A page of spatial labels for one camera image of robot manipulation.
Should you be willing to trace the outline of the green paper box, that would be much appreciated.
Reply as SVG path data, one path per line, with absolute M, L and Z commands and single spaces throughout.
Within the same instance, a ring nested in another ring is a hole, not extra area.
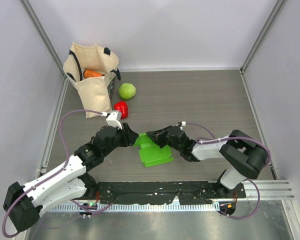
M 145 168 L 170 163 L 174 160 L 168 145 L 160 148 L 146 133 L 140 133 L 133 146 L 139 148 L 139 159 Z

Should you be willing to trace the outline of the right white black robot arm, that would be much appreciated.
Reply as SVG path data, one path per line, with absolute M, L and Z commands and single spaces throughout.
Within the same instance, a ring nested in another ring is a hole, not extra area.
M 169 146 L 176 150 L 188 162 L 226 159 L 231 167 L 223 171 L 214 188 L 223 198 L 232 194 L 243 181 L 256 180 L 271 161 L 270 150 L 265 145 L 237 129 L 228 136 L 212 140 L 191 139 L 179 126 L 148 131 L 146 135 L 160 148 Z

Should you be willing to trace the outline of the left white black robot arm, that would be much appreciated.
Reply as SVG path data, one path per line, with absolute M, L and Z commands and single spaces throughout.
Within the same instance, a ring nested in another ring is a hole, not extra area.
M 3 235 L 10 237 L 6 232 L 7 220 L 11 220 L 16 231 L 21 233 L 62 202 L 81 197 L 92 199 L 97 192 L 97 183 L 88 172 L 103 163 L 116 148 L 134 145 L 138 137 L 127 123 L 120 127 L 103 126 L 88 143 L 68 155 L 64 163 L 23 185 L 12 183 L 3 202 L 6 212 Z

